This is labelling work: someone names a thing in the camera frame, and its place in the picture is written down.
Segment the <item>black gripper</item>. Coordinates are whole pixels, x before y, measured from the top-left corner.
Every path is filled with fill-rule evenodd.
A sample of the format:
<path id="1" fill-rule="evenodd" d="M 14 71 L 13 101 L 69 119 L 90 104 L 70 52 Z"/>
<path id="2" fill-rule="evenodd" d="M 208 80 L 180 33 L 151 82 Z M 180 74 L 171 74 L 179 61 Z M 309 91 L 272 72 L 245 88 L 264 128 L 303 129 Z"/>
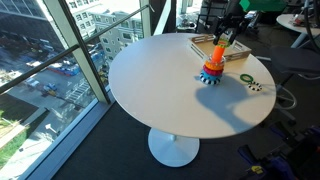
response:
<path id="1" fill-rule="evenodd" d="M 227 42 L 229 45 L 233 43 L 236 36 L 242 31 L 242 25 L 245 23 L 243 15 L 234 15 L 232 13 L 220 18 L 218 25 L 213 33 L 213 44 L 217 45 L 222 40 L 222 35 L 227 34 Z"/>

